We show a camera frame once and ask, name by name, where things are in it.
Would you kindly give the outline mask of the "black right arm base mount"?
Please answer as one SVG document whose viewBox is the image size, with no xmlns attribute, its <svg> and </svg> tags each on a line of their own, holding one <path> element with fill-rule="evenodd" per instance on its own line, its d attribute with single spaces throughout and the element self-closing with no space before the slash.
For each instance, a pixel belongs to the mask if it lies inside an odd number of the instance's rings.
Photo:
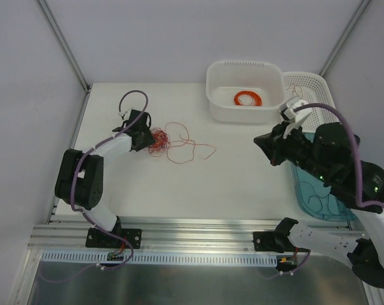
<svg viewBox="0 0 384 305">
<path fill-rule="evenodd" d="M 256 252 L 275 252 L 280 254 L 297 250 L 299 252 L 308 252 L 307 248 L 299 248 L 288 239 L 291 229 L 298 223 L 295 219 L 285 217 L 273 231 L 254 231 L 252 233 L 254 250 Z"/>
</svg>

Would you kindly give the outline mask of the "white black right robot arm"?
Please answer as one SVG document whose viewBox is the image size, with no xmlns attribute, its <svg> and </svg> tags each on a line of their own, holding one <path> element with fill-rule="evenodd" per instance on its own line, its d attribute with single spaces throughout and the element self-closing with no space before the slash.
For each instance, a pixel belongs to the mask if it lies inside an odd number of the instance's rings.
<svg viewBox="0 0 384 305">
<path fill-rule="evenodd" d="M 299 221 L 284 218 L 263 242 L 268 250 L 284 252 L 303 248 L 328 256 L 349 267 L 370 286 L 384 289 L 384 170 L 374 163 L 361 163 L 362 199 L 373 201 L 359 207 L 356 198 L 357 174 L 351 143 L 338 122 L 320 125 L 308 140 L 301 128 L 284 136 L 288 124 L 275 126 L 270 133 L 254 138 L 269 159 L 278 166 L 291 162 L 315 177 L 362 223 L 367 238 L 344 238 L 312 229 Z"/>
</svg>

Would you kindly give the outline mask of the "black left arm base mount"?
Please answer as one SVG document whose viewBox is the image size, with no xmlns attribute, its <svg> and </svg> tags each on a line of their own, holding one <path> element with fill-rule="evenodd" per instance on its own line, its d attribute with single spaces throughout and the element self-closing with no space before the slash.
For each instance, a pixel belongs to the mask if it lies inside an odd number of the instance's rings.
<svg viewBox="0 0 384 305">
<path fill-rule="evenodd" d="M 128 247 L 126 240 L 134 249 L 140 249 L 142 240 L 142 229 L 124 228 L 121 219 L 116 218 L 112 231 L 103 231 L 97 227 L 88 230 L 86 248 L 120 248 L 122 245 Z"/>
</svg>

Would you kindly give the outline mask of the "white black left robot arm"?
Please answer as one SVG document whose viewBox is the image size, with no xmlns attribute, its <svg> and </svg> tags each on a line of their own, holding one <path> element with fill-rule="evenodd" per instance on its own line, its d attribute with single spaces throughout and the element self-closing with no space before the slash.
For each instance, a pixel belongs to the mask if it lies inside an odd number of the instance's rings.
<svg viewBox="0 0 384 305">
<path fill-rule="evenodd" d="M 113 135 L 87 150 L 65 151 L 55 184 L 55 196 L 80 212 L 100 232 L 108 247 L 121 243 L 121 221 L 106 204 L 104 180 L 108 166 L 120 156 L 138 152 L 154 144 L 151 116 L 131 110 L 129 118 L 113 130 Z"/>
</svg>

